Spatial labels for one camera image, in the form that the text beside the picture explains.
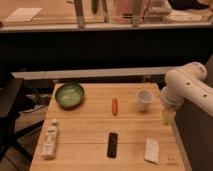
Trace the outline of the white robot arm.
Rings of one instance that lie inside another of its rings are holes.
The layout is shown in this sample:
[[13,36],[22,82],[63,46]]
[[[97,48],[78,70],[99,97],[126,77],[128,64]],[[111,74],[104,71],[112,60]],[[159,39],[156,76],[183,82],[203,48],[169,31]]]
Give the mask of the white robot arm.
[[187,99],[201,108],[213,118],[213,88],[206,85],[206,67],[199,62],[191,62],[183,66],[174,67],[165,75],[166,86],[161,90],[160,101],[164,106],[163,124],[170,125],[175,112]]

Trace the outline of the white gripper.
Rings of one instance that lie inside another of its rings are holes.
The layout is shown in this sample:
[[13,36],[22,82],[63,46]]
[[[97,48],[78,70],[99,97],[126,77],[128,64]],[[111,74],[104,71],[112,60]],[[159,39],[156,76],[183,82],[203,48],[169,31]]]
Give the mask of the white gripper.
[[164,125],[171,125],[175,117],[174,111],[183,104],[183,98],[177,93],[170,91],[168,87],[164,87],[160,93],[160,101],[162,105],[167,108],[163,110],[162,122]]

